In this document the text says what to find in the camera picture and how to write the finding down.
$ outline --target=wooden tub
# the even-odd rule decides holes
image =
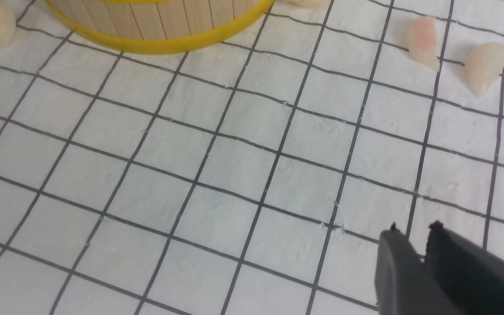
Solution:
[[[172,54],[210,46],[254,23],[274,0],[46,0],[79,36],[124,52]]]

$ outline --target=miniature sushi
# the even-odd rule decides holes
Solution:
[[[499,78],[504,68],[504,45],[489,42],[475,48],[466,60],[464,71],[470,90],[481,98],[487,89]]]
[[[434,18],[420,17],[412,23],[406,36],[409,55],[417,62],[438,72],[440,64],[437,59],[437,31]]]

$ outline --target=white textured surface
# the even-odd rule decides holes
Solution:
[[[420,254],[440,220],[504,259],[504,84],[476,99],[460,64],[504,44],[504,0],[278,1],[172,56],[11,2],[0,315],[376,315],[392,222]],[[402,49],[423,14],[439,78]]]

